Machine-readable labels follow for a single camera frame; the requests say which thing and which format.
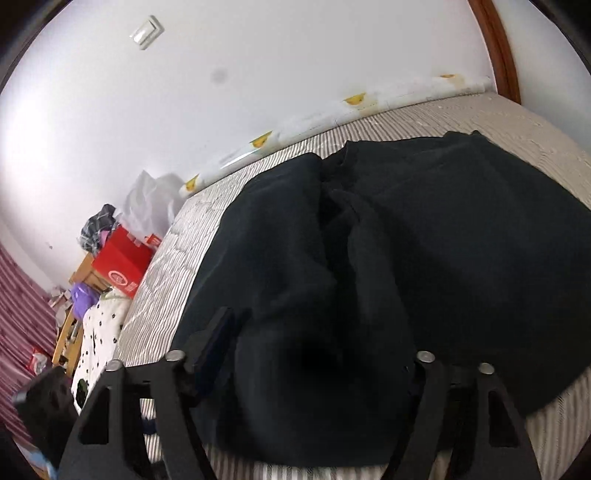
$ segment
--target mattress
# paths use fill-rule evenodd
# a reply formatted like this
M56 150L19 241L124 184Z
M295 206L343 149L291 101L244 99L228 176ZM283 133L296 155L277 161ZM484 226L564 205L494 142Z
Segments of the mattress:
M181 318L199 265L224 210L258 173L305 152L322 158L347 140L401 140L480 131L539 168L591 208L591 158L543 118L494 93L421 103L363 118L311 137L247 166L189 199L175 219L140 285L119 337L115 358L126 366L164 355ZM154 417L150 400L142 413ZM526 428L544 480L556 480L591 433L591 368L551 404L529 416ZM156 435L146 436L151 461L161 458ZM385 466L298 469L239 459L211 446L206 452L220 480L378 479Z

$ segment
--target red cardboard box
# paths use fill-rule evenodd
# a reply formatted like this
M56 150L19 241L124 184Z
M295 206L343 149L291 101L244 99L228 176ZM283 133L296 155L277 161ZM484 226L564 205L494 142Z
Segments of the red cardboard box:
M92 262L92 267L111 285L134 298L153 255L150 247L119 226Z

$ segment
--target striped curtain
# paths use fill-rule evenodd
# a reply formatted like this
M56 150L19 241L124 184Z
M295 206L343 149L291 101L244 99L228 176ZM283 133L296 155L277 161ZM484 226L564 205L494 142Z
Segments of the striped curtain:
M55 349L56 321L47 302L47 294L0 244L0 419L22 445L30 438L12 396L34 377L27 369L33 349L50 356Z

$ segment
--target white plastic bag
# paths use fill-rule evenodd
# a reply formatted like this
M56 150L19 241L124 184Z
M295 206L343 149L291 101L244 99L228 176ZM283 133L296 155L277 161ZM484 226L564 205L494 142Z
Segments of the white plastic bag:
M123 206L115 212L116 220L140 241L157 249L183 206L179 182L172 175L154 179L143 171Z

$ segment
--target black metal bracket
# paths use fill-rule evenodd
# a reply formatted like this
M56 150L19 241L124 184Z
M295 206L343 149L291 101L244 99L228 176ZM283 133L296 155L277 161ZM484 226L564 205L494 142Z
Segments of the black metal bracket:
M74 425L60 480L154 480L145 449L140 398L153 398L156 426L171 480L216 480L189 409L213 389L247 315L220 309L182 351L125 368L112 361ZM417 354L406 430L383 480L427 480L437 456L450 392L463 389L447 480L540 480L523 420L494 368L449 367Z

